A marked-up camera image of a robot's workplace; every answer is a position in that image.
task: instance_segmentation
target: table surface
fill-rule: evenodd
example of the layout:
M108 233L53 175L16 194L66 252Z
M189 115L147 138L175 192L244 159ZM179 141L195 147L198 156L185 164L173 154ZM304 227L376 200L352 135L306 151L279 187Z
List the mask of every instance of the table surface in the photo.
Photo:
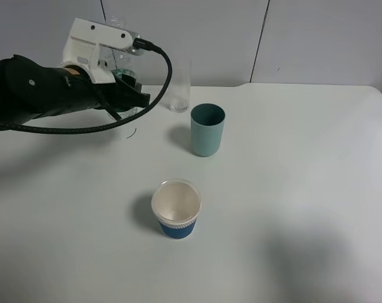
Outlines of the table surface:
M0 133L0 302L382 302L380 92L191 94L226 111L212 157L191 153L190 111L164 104L104 133ZM89 110L34 125L110 121ZM177 241L150 209L171 178L202 198Z

